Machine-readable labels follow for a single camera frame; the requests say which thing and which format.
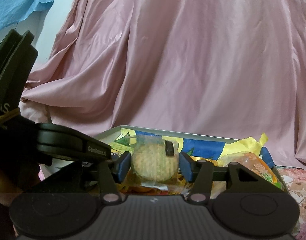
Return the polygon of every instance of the silver screw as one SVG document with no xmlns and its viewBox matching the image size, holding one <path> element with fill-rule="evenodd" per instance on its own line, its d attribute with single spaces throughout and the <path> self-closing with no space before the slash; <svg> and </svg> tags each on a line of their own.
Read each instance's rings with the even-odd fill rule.
<svg viewBox="0 0 306 240">
<path fill-rule="evenodd" d="M 190 199 L 193 200 L 194 202 L 202 202 L 206 200 L 206 196 L 204 196 L 203 194 L 197 193 L 197 194 L 191 195 Z"/>
<path fill-rule="evenodd" d="M 106 202 L 115 202 L 115 201 L 118 201 L 119 199 L 119 196 L 116 195 L 116 194 L 113 194 L 113 193 L 109 193 L 109 194 L 106 194 L 103 199 L 106 201 Z"/>
</svg>

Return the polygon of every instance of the black robotic device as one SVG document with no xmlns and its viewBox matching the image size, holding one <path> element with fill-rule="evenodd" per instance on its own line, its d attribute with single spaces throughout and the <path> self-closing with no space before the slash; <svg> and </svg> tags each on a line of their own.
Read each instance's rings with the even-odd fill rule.
<svg viewBox="0 0 306 240">
<path fill-rule="evenodd" d="M 37 57 L 33 35 L 12 30 L 0 45 L 0 163 L 50 165 L 52 158 L 74 161 L 12 203 L 9 214 L 19 240 L 29 239 L 294 239 L 299 207 L 287 193 L 239 163 L 227 168 L 193 161 L 180 153 L 180 170 L 193 188 L 181 195 L 121 195 L 130 169 L 125 152 L 111 160 L 111 147 L 78 131 L 35 124 L 19 115 L 25 81 Z M 21 187 L 18 176 L 13 181 Z M 227 189 L 210 200 L 213 181 Z M 96 194 L 87 191 L 97 182 Z"/>
</svg>

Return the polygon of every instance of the pink bedding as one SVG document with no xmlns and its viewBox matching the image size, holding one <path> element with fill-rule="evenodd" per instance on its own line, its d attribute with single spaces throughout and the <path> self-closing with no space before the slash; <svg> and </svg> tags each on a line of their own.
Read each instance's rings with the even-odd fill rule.
<svg viewBox="0 0 306 240">
<path fill-rule="evenodd" d="M 265 132 L 277 165 L 306 168 L 306 0 L 75 0 L 22 100 L 89 135 Z"/>
</svg>

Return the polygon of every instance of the ribbed gray surface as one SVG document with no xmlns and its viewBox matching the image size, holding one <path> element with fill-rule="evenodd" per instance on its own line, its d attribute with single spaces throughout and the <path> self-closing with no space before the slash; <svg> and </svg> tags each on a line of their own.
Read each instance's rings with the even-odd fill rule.
<svg viewBox="0 0 306 240">
<path fill-rule="evenodd" d="M 67 240 L 246 240 L 221 228 L 207 208 L 181 196 L 129 196 L 105 207 L 84 232 Z M 292 240 L 290 236 L 275 240 Z"/>
</svg>

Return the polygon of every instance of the transparent plastic wrapper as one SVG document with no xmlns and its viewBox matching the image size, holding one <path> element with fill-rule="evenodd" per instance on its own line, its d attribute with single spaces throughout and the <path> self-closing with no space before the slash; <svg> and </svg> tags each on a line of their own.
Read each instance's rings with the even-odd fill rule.
<svg viewBox="0 0 306 240">
<path fill-rule="evenodd" d="M 189 186 L 179 176 L 179 152 L 176 141 L 160 136 L 129 137 L 132 148 L 131 169 L 121 187 L 131 187 L 139 193 L 152 189 L 170 194 L 186 194 Z"/>
<path fill-rule="evenodd" d="M 267 166 L 267 164 L 261 160 L 254 153 L 233 153 L 225 155 L 218 159 L 219 166 L 226 167 L 230 162 L 238 162 L 249 170 L 253 171 L 260 177 L 264 178 L 268 182 L 272 183 L 276 187 L 284 190 L 283 184 L 279 181 L 274 172 Z"/>
</svg>

